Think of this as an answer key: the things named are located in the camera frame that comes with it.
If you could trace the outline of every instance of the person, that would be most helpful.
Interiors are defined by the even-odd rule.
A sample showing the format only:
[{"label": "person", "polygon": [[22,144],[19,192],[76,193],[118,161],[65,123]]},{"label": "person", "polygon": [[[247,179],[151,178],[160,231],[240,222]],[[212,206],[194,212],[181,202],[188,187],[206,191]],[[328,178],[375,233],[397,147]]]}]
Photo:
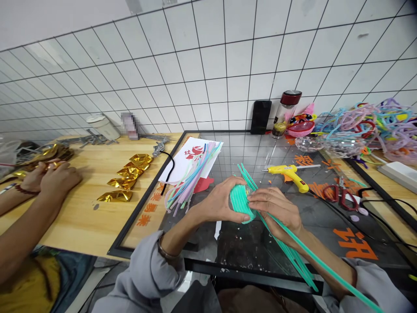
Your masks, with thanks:
[{"label": "person", "polygon": [[75,285],[84,279],[79,264],[91,256],[60,252],[32,254],[58,216],[69,193],[82,179],[68,162],[39,162],[23,182],[0,195],[0,216],[37,195],[25,213],[0,236],[0,312],[60,312]]},{"label": "person", "polygon": [[[95,303],[93,313],[161,312],[160,298],[182,283],[185,269],[179,255],[199,225],[218,220],[242,223],[249,219],[249,216],[234,212],[228,206],[230,191],[236,184],[246,185],[246,182],[240,177],[229,177],[217,185],[206,199],[193,206],[170,231],[165,234],[157,231],[143,239],[131,256],[129,268],[119,274],[113,291]],[[249,207],[264,217],[272,234],[298,251],[324,278],[323,297],[330,312],[365,313],[371,309],[304,253],[268,214],[282,221],[320,259],[384,312],[413,311],[411,303],[381,268],[359,259],[341,259],[307,231],[298,208],[278,188],[258,189],[248,200]],[[199,281],[194,281],[172,312],[306,312],[289,299],[277,299],[254,286],[222,290],[216,295],[210,283],[202,286]]]}]

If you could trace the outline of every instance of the teal pipe cleaner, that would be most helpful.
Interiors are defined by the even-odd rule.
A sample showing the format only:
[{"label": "teal pipe cleaner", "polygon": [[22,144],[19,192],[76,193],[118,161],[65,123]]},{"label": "teal pipe cleaner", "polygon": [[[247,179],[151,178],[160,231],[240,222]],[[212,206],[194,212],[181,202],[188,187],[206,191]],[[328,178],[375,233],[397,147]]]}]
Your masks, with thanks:
[{"label": "teal pipe cleaner", "polygon": [[[257,190],[258,187],[256,186],[255,182],[249,175],[249,173],[246,171],[246,169],[243,167],[243,164],[241,164],[241,167],[238,165],[240,172],[242,173],[243,178],[245,179],[246,183],[252,190]],[[252,221],[254,217],[255,212],[258,213],[258,216],[261,218],[263,224],[268,229],[269,233],[271,233],[267,223],[265,222],[262,215],[256,211],[252,210],[249,207],[249,201],[247,199],[246,194],[246,188],[243,185],[236,185],[233,187],[232,191],[230,192],[230,199],[232,201],[233,210],[236,212],[248,214],[251,219],[248,222]],[[374,302],[372,302],[369,298],[367,298],[363,293],[361,293],[359,290],[357,290],[355,287],[353,287],[351,284],[349,284],[346,280],[344,280],[339,274],[337,274],[334,270],[332,270],[326,263],[324,263],[322,260],[318,258],[301,240],[297,238],[296,235],[288,228],[286,227],[280,220],[278,220],[276,217],[269,214],[269,216],[315,261],[317,262],[322,268],[324,268],[330,275],[332,275],[343,287],[345,287],[348,291],[350,291],[352,294],[354,294],[356,297],[358,297],[363,303],[368,305],[372,310],[378,313],[383,313],[383,310],[378,307]],[[282,251],[285,253],[287,258],[291,261],[294,268],[298,271],[300,276],[305,280],[305,282],[313,288],[316,292],[318,292],[318,288],[313,282],[313,274],[308,270],[304,262],[302,261],[300,255],[297,251],[294,249],[288,247],[285,243],[277,239],[274,235],[271,234],[271,236],[275,239],[277,244],[280,246]]]}]

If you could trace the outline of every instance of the floor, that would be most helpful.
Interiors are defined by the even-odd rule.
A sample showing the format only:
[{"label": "floor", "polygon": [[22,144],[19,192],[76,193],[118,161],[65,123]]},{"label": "floor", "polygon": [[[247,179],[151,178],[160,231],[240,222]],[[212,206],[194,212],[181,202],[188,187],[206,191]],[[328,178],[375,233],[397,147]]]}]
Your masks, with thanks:
[{"label": "floor", "polygon": [[[129,262],[118,262],[105,258],[98,258],[94,264],[95,267],[111,265],[115,266],[112,267],[111,270],[104,276],[103,280],[97,285],[96,290],[91,293],[88,300],[80,310],[80,313],[92,312],[96,301],[106,296],[110,293],[110,291],[113,290],[117,276],[129,267]],[[181,286],[177,290],[161,299],[163,313],[170,313],[172,311],[172,309],[175,307],[184,293],[188,290],[189,286],[194,280],[199,280],[201,284],[206,285],[208,279],[208,275],[188,271]]]}]

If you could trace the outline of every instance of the white tile wall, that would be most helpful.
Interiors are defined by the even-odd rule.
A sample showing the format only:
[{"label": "white tile wall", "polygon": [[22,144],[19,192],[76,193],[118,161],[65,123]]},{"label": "white tile wall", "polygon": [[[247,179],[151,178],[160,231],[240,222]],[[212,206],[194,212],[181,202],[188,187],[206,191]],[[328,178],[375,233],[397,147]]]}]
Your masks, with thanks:
[{"label": "white tile wall", "polygon": [[317,115],[417,111],[416,26],[410,0],[195,0],[40,38],[0,52],[0,133],[85,135],[91,113],[126,111],[146,132],[242,130],[261,99],[270,126],[288,89]]}]

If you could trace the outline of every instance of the glass bottle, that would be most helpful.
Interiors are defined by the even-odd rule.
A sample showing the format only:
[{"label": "glass bottle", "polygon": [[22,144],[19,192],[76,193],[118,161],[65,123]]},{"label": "glass bottle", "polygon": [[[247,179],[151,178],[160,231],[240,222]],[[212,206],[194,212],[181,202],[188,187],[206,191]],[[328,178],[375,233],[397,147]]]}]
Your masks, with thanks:
[{"label": "glass bottle", "polygon": [[274,127],[271,131],[272,138],[282,137],[287,129],[289,120],[293,117],[295,105],[300,101],[302,92],[298,90],[287,90],[282,93],[274,119]]}]

